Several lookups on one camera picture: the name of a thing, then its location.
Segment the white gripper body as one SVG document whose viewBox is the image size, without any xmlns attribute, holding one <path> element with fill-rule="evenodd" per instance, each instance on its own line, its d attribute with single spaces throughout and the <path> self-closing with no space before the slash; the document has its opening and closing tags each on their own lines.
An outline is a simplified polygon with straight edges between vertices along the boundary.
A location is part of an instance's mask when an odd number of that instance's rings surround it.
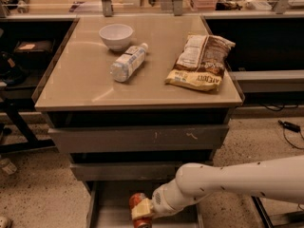
<svg viewBox="0 0 304 228">
<path fill-rule="evenodd" d="M 153 218 L 170 217 L 183 210 L 181 191 L 173 183 L 161 185 L 152 194 Z"/>
</svg>

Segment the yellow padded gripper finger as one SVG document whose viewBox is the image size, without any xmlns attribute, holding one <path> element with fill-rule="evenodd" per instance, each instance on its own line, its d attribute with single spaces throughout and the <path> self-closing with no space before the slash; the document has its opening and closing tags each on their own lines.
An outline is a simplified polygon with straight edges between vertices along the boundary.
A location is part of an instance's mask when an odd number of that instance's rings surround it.
<svg viewBox="0 0 304 228">
<path fill-rule="evenodd" d="M 151 218 L 154 215 L 152 201 L 148 198 L 141 200 L 131 209 L 133 220 Z"/>
</svg>

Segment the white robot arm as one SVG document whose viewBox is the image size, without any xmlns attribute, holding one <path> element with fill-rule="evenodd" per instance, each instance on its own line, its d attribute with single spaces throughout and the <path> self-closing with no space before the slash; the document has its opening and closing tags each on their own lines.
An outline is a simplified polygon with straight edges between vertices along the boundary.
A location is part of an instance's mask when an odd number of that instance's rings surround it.
<svg viewBox="0 0 304 228">
<path fill-rule="evenodd" d="M 170 182 L 131 207 L 133 220 L 174 216 L 219 191 L 304 203 L 304 157 L 214 167 L 187 163 Z"/>
</svg>

